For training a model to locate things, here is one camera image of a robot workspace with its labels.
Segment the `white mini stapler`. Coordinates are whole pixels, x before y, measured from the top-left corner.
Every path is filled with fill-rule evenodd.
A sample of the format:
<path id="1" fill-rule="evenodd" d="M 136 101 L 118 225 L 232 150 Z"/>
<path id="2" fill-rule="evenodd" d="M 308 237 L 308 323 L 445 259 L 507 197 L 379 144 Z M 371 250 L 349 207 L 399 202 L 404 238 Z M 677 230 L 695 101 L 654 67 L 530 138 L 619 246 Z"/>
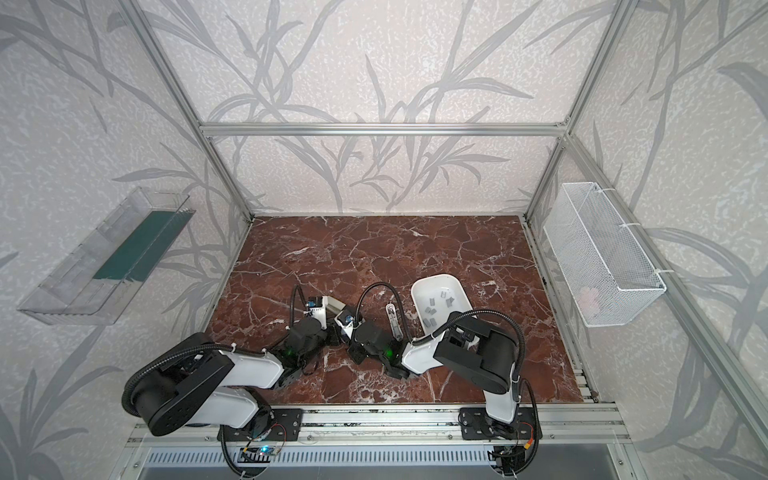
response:
<path id="1" fill-rule="evenodd" d="M 387 317 L 388 317 L 388 320 L 389 320 L 389 323 L 390 323 L 390 327 L 391 327 L 391 331 L 392 331 L 393 337 L 397 341 L 402 341 L 404 335 L 403 335 L 402 328 L 400 326 L 400 322 L 399 322 L 398 312 L 397 312 L 396 306 L 393 303 L 388 303 L 386 305 L 386 307 L 385 307 L 385 311 L 387 313 Z"/>

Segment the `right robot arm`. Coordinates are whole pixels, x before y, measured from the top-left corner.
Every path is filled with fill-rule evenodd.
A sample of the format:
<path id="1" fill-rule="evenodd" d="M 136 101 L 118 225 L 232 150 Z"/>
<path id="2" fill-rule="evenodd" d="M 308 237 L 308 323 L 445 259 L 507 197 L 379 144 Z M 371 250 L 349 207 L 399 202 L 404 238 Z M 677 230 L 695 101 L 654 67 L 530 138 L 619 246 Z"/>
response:
<path id="1" fill-rule="evenodd" d="M 517 417 L 525 337 L 521 326 L 502 312 L 453 311 L 436 330 L 411 341 L 359 321 L 350 333 L 347 352 L 357 364 L 368 358 L 379 361 L 396 379 L 446 367 L 484 391 L 490 419 L 511 424 Z"/>

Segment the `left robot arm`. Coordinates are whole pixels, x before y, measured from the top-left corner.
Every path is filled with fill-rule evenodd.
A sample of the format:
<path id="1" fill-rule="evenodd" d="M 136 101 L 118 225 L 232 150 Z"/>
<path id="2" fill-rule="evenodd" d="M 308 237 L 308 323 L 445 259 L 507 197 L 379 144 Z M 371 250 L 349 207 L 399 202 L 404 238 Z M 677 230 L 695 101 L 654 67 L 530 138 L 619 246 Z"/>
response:
<path id="1" fill-rule="evenodd" d="M 300 377 L 326 346 L 328 329 L 313 316 L 290 326 L 273 346 L 252 351 L 195 333 L 140 368 L 126 382 L 123 410 L 141 418 L 154 436 L 191 425 L 271 430 L 275 415 L 253 389 L 273 390 Z"/>

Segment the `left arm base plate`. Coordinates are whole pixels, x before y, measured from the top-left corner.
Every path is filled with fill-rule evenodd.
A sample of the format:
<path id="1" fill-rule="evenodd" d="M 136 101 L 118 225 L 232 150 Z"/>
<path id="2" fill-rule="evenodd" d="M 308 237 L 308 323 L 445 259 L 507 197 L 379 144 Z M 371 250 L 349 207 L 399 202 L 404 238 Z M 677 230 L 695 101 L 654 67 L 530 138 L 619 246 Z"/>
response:
<path id="1" fill-rule="evenodd" d="M 217 439 L 225 442 L 294 442 L 299 437 L 303 414 L 300 408 L 278 408 L 269 413 L 260 411 L 242 428 L 223 426 Z"/>

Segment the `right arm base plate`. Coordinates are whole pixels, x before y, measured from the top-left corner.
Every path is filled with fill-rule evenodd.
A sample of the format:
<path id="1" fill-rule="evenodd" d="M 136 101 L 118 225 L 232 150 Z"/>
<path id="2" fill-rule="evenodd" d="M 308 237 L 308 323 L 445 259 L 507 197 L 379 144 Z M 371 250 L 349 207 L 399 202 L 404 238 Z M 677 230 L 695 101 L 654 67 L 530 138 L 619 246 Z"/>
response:
<path id="1" fill-rule="evenodd" d="M 531 406 L 519 407 L 511 423 L 492 419 L 484 408 L 465 407 L 459 410 L 458 423 L 463 440 L 528 441 L 542 438 Z"/>

